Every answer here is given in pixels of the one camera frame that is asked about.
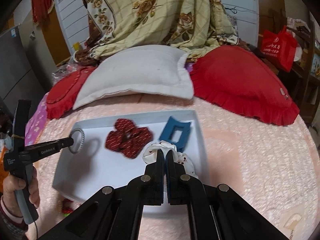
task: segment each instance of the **metal screw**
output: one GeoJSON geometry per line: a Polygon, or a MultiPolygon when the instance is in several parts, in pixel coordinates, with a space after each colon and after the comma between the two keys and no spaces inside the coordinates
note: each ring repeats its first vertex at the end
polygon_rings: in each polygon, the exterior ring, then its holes
{"type": "Polygon", "coordinates": [[[103,193],[103,194],[108,195],[108,194],[110,194],[111,192],[112,192],[112,188],[111,188],[111,187],[104,187],[104,188],[102,189],[102,193],[103,193]]]}
{"type": "Polygon", "coordinates": [[[227,192],[227,191],[229,190],[229,186],[226,185],[226,184],[220,184],[220,185],[219,185],[219,189],[220,189],[221,191],[227,192]]]}
{"type": "Polygon", "coordinates": [[[184,180],[184,181],[188,181],[188,180],[190,179],[190,176],[189,176],[188,174],[182,174],[182,175],[180,176],[180,179],[181,179],[181,180],[184,180]]]}
{"type": "Polygon", "coordinates": [[[142,175],[140,178],[143,182],[147,182],[151,180],[151,177],[149,175],[142,175]]]}

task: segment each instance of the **human hand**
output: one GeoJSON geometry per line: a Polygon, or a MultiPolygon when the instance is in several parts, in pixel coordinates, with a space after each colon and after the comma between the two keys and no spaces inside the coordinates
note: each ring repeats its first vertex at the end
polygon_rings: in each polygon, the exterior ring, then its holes
{"type": "MultiPolygon", "coordinates": [[[[19,179],[13,175],[8,175],[3,181],[3,203],[7,208],[8,212],[15,217],[22,217],[19,205],[17,203],[14,191],[18,189],[24,189],[26,187],[26,182],[23,179],[19,179]]],[[[35,205],[36,208],[40,204],[38,180],[37,180],[37,170],[33,167],[32,181],[29,184],[29,200],[35,205]]]]}

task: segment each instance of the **yellow plaid blanket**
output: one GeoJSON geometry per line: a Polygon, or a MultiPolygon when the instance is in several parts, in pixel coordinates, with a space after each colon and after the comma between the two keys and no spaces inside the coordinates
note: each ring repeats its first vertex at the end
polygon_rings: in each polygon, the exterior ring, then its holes
{"type": "Polygon", "coordinates": [[[121,50],[164,44],[189,52],[196,61],[218,46],[237,44],[221,0],[83,0],[91,48],[101,60],[121,50]]]}

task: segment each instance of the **bed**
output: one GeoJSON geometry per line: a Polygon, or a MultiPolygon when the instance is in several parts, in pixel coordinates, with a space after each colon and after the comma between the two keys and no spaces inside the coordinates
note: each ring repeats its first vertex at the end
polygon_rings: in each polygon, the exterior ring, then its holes
{"type": "MultiPolygon", "coordinates": [[[[300,116],[292,125],[275,126],[233,114],[200,98],[135,94],[101,99],[48,121],[37,142],[68,136],[80,120],[169,109],[196,110],[212,186],[230,185],[288,238],[308,239],[320,221],[320,160],[300,116]]],[[[63,219],[63,198],[52,188],[59,156],[36,163],[41,197],[39,236],[63,219]]],[[[28,237],[35,239],[34,225],[30,225],[28,237]]],[[[188,218],[143,217],[139,239],[189,239],[188,218]]]]}

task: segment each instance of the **finger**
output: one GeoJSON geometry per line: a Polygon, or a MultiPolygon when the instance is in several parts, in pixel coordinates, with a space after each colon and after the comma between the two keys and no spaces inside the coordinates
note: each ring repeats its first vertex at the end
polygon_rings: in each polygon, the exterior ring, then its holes
{"type": "Polygon", "coordinates": [[[32,169],[32,177],[33,178],[36,178],[37,177],[37,169],[36,169],[36,167],[35,166],[33,166],[33,169],[32,169]]]}
{"type": "Polygon", "coordinates": [[[38,180],[33,178],[31,183],[29,184],[29,193],[32,195],[38,190],[38,180]]]}
{"type": "Polygon", "coordinates": [[[35,205],[36,208],[39,207],[40,204],[40,196],[39,196],[39,191],[37,190],[35,193],[29,196],[30,202],[35,205]]]}
{"type": "Polygon", "coordinates": [[[13,194],[15,190],[23,189],[26,187],[26,182],[16,176],[9,175],[3,181],[4,194],[13,194]]]}

